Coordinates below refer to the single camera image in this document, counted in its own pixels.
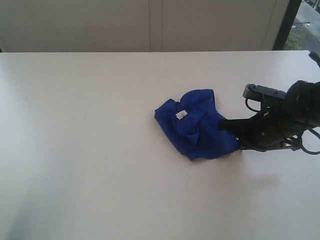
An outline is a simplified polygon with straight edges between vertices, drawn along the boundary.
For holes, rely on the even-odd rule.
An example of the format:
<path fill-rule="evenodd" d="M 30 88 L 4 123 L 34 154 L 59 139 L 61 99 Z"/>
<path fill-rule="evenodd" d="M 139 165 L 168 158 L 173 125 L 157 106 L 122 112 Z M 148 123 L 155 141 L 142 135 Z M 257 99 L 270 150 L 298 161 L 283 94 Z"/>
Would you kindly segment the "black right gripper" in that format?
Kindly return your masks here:
<path fill-rule="evenodd" d="M 239 150 L 307 152 L 304 133 L 320 137 L 316 131 L 320 126 L 320 84 L 298 80 L 286 91 L 281 105 L 254 113 L 250 118 L 223 118 L 217 129 L 234 133 Z"/>

